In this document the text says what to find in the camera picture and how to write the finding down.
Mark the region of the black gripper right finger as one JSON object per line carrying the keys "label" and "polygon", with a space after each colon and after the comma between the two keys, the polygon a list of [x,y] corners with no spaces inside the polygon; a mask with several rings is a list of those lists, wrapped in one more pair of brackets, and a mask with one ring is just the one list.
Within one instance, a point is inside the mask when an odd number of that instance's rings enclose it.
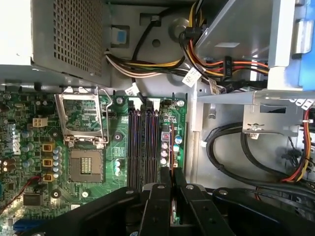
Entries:
{"label": "black gripper right finger", "polygon": [[181,168],[174,183],[184,199],[197,236],[313,236],[314,222],[254,199],[236,189],[219,188],[209,195],[189,184]]}

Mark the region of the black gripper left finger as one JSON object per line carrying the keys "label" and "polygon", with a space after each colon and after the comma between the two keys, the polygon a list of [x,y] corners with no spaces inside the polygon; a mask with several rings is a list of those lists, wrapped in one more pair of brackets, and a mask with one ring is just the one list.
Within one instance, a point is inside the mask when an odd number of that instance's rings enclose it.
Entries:
{"label": "black gripper left finger", "polygon": [[152,183],[150,190],[123,187],[27,231],[29,236],[126,236],[129,213],[142,213],[139,236],[169,235],[171,186]]}

